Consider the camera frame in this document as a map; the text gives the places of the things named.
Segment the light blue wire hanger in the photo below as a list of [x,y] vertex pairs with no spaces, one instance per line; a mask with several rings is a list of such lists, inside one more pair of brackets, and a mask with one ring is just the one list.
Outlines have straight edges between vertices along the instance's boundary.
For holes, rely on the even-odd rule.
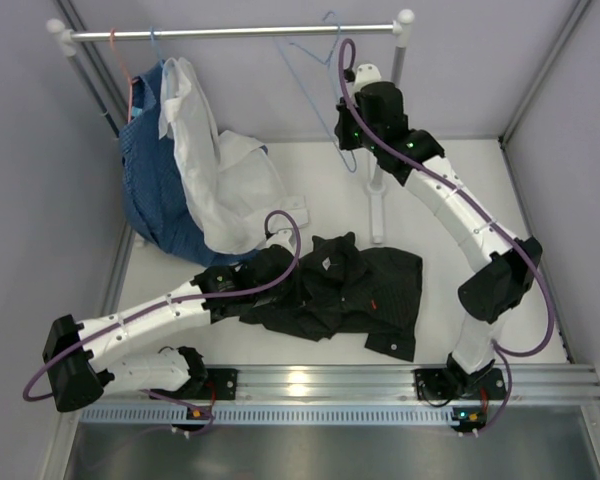
[[322,23],[325,26],[336,27],[329,49],[323,53],[287,36],[275,38],[273,42],[295,85],[319,122],[322,133],[335,149],[345,169],[354,174],[358,170],[356,155],[339,149],[333,125],[326,118],[327,108],[339,100],[332,63],[341,38],[342,23],[333,10],[324,14]]

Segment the black pinstriped shirt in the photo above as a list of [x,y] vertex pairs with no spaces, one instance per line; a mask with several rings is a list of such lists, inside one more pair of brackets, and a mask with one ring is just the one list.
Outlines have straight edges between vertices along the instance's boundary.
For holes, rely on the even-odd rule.
[[365,348],[415,358],[423,259],[393,247],[360,250],[352,232],[312,237],[283,297],[239,316],[249,325],[306,340],[365,334]]

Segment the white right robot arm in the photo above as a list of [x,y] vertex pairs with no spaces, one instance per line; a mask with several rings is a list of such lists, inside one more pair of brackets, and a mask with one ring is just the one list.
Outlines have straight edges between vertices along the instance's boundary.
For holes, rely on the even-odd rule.
[[420,399],[456,399],[478,392],[492,369],[497,322],[517,307],[534,282],[542,255],[497,222],[464,188],[444,148],[412,129],[401,91],[389,81],[345,91],[335,134],[342,150],[367,150],[377,166],[418,198],[457,243],[473,274],[458,287],[465,310],[460,337],[444,368],[419,382]]

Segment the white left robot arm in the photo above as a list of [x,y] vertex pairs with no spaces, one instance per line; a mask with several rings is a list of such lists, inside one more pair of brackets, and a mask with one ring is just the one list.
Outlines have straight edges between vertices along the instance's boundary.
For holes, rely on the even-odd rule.
[[191,347],[147,354],[145,348],[194,328],[279,299],[299,261],[291,247],[272,244],[234,265],[212,266],[171,292],[105,317],[56,319],[42,358],[58,411],[89,406],[105,395],[132,390],[193,399],[207,371]]

